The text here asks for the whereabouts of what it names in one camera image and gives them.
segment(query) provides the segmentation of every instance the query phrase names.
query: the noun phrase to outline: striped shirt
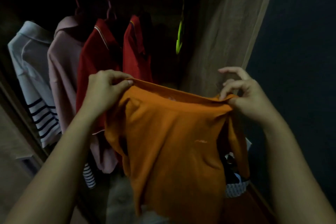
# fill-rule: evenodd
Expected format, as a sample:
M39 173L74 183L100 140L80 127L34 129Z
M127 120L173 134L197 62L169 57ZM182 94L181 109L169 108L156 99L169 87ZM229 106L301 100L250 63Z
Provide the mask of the striped shirt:
M26 21L8 44L16 76L42 147L56 142L61 132L49 85L47 51L52 41L51 32Z

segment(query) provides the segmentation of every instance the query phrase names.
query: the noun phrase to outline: wardrobe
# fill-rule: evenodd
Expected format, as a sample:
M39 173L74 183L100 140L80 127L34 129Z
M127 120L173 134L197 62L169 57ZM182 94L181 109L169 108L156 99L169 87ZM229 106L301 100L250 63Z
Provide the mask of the wardrobe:
M75 0L0 1L0 156L2 163L6 163L0 165L0 172L6 177L1 187L7 191L6 202L0 199L2 221L52 151L52 147L41 146L7 44L27 20L54 32L64 17L75 14L77 4ZM107 0L77 1L80 9L92 18L106 18ZM111 11L118 16L129 18L143 11L151 15L151 69L157 82L205 97L217 94L226 79L217 73L218 68L247 66L268 1L110 0ZM182 46L176 54L181 21ZM116 218L117 223L136 221L132 190L122 172L103 174L94 165L92 169L96 187L87 188L82 179L77 214L89 223L110 223ZM245 210L256 213L256 223L274 222L272 210L253 185L245 197L249 202Z

